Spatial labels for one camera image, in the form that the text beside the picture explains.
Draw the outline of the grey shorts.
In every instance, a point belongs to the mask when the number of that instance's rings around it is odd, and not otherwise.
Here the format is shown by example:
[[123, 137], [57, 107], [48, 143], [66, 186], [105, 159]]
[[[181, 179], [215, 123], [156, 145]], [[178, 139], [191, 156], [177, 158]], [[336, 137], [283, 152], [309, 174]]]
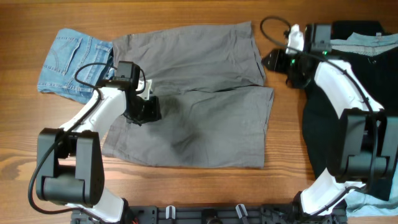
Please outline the grey shorts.
[[118, 117], [103, 154], [145, 166], [263, 168], [274, 100], [252, 24], [186, 26], [113, 41], [153, 81], [161, 119]]

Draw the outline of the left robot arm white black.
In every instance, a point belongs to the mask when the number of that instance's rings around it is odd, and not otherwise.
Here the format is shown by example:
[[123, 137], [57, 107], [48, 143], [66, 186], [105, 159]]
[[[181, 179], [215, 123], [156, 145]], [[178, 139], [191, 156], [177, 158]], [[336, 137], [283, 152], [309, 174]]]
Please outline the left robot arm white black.
[[28, 199], [33, 197], [63, 205], [64, 213], [84, 215], [92, 223], [135, 223], [126, 199], [104, 186], [100, 141], [116, 118], [142, 125], [160, 118], [157, 97], [151, 94], [152, 80], [117, 78], [94, 88], [89, 102], [59, 128], [43, 129], [37, 140], [37, 165], [32, 174]]

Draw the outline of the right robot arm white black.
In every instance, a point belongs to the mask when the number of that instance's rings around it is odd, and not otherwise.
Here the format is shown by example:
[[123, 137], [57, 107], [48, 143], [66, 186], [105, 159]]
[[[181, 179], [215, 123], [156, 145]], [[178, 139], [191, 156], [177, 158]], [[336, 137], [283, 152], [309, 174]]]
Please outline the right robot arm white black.
[[294, 88], [313, 82], [324, 92], [337, 117], [336, 129], [329, 134], [332, 140], [324, 171], [298, 193], [297, 205], [305, 218], [329, 215], [349, 194], [366, 194], [375, 180], [394, 174], [397, 117], [372, 99], [348, 62], [274, 49], [262, 64], [287, 75]]

